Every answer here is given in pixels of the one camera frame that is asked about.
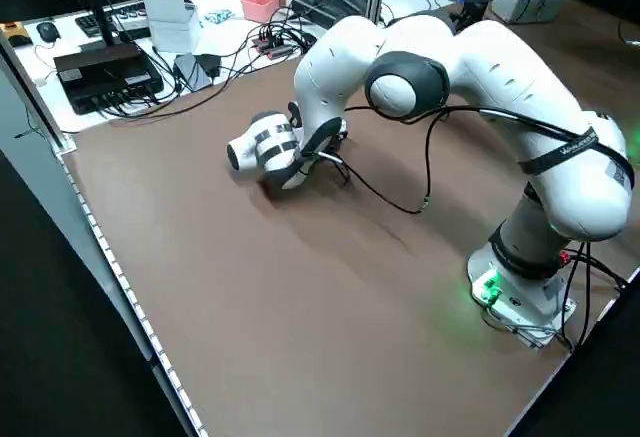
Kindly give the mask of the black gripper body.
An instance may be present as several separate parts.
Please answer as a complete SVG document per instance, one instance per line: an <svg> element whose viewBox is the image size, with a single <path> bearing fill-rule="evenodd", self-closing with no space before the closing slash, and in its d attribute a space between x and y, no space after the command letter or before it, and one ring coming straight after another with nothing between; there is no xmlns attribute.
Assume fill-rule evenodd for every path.
<svg viewBox="0 0 640 437"><path fill-rule="evenodd" d="M325 120L303 119L301 129L298 176L305 180L319 159L319 153L337 151L347 135L347 130L346 122L341 117Z"/></svg>
<svg viewBox="0 0 640 437"><path fill-rule="evenodd" d="M491 0L463 0L460 24L472 25L481 21L490 2Z"/></svg>

